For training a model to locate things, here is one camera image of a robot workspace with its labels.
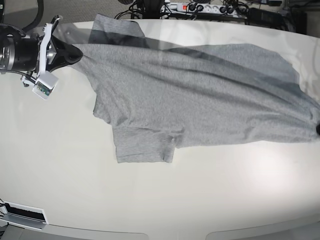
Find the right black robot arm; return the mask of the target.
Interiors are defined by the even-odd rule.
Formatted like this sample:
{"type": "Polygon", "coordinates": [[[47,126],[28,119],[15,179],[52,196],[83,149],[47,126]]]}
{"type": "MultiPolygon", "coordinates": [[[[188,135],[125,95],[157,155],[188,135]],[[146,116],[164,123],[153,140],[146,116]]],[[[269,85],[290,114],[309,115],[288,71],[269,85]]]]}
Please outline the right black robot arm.
{"type": "Polygon", "coordinates": [[[55,30],[63,20],[61,15],[40,28],[45,12],[43,0],[2,0],[0,2],[0,72],[30,78],[40,72],[40,65],[52,72],[73,65],[83,53],[56,36],[55,30]]]}

